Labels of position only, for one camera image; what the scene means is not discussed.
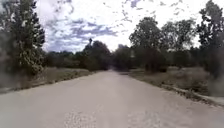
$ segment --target treeline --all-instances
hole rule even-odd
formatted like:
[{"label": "treeline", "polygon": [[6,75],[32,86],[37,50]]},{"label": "treeline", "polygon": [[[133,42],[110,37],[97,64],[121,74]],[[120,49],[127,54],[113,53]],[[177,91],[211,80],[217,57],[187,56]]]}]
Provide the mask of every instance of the treeline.
[{"label": "treeline", "polygon": [[44,65],[58,68],[84,68],[90,71],[107,70],[111,65],[111,54],[107,46],[100,41],[93,41],[86,45],[83,51],[48,52]]},{"label": "treeline", "polygon": [[[151,17],[143,18],[130,35],[132,46],[120,45],[113,53],[119,70],[145,68],[165,72],[168,66],[201,66],[214,78],[223,75],[224,17],[212,0],[199,12],[201,23],[192,19],[167,22],[162,28]],[[199,35],[200,47],[192,40]]]}]

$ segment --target dirt road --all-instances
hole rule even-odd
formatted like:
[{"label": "dirt road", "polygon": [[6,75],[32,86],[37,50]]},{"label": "dirt road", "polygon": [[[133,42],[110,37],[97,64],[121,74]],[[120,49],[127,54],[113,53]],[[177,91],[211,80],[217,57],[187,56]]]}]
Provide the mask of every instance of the dirt road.
[{"label": "dirt road", "polygon": [[108,71],[0,95],[0,128],[223,128],[222,108]]}]

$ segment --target white cloud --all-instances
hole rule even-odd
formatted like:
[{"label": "white cloud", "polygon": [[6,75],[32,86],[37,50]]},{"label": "white cloud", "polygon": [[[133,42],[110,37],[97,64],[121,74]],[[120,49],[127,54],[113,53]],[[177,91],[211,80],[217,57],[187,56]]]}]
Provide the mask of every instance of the white cloud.
[{"label": "white cloud", "polygon": [[[52,41],[57,36],[74,35],[73,30],[80,28],[82,31],[90,31],[99,27],[98,31],[104,31],[110,28],[111,31],[116,32],[116,35],[97,32],[88,32],[78,35],[80,37],[102,40],[112,50],[117,48],[118,44],[128,44],[129,35],[133,32],[136,24],[145,16],[156,15],[156,20],[161,27],[168,20],[181,20],[188,19],[190,17],[196,18],[199,21],[199,11],[204,8],[205,3],[208,0],[183,0],[176,6],[171,6],[173,3],[179,0],[140,0],[136,1],[136,7],[131,7],[131,1],[126,0],[72,0],[71,3],[57,5],[57,0],[39,0],[37,12],[40,16],[41,23],[45,26],[47,34],[47,43],[45,48],[57,45]],[[223,0],[213,0],[215,3],[224,7]],[[59,13],[56,13],[56,8],[60,8]],[[46,23],[49,21],[62,20],[54,25],[55,29],[61,31],[54,34]],[[84,22],[80,24],[71,24],[72,21],[82,19]],[[96,26],[89,26],[87,22],[94,23]],[[68,40],[79,40],[78,37],[69,38]]]}]

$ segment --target dry grass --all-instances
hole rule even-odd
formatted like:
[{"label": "dry grass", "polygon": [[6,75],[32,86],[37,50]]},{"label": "dry grass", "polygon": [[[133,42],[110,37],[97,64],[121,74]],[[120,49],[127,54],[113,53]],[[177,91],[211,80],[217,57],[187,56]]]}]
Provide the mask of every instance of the dry grass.
[{"label": "dry grass", "polygon": [[146,73],[142,70],[132,70],[130,76],[156,86],[169,85],[202,95],[209,95],[208,83],[211,78],[202,68],[183,68],[179,70],[170,67],[166,73],[156,74]]},{"label": "dry grass", "polygon": [[27,80],[22,80],[20,86],[13,90],[29,89],[45,84],[53,84],[59,81],[70,80],[77,77],[90,75],[91,72],[85,69],[68,69],[68,68],[45,68],[37,76]]}]

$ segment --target cloudy sky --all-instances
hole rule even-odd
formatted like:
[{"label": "cloudy sky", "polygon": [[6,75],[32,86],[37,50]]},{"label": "cloudy sky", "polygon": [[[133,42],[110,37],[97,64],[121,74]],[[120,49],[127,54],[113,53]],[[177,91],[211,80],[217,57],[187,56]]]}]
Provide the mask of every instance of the cloudy sky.
[{"label": "cloudy sky", "polygon": [[[224,7],[223,0],[213,0]],[[38,0],[37,12],[46,30],[47,51],[80,51],[89,38],[101,40],[110,50],[130,45],[129,35],[139,20],[153,16],[167,21],[200,19],[207,0]]]}]

